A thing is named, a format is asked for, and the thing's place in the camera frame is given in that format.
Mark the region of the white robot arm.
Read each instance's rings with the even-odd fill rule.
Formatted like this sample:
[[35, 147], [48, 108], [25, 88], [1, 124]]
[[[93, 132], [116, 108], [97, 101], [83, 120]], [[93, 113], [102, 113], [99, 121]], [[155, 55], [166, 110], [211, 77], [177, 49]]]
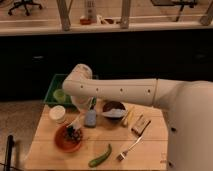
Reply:
[[165, 110], [168, 171], [213, 171], [213, 82], [166, 79], [98, 80], [76, 65], [62, 84], [77, 107], [97, 97]]

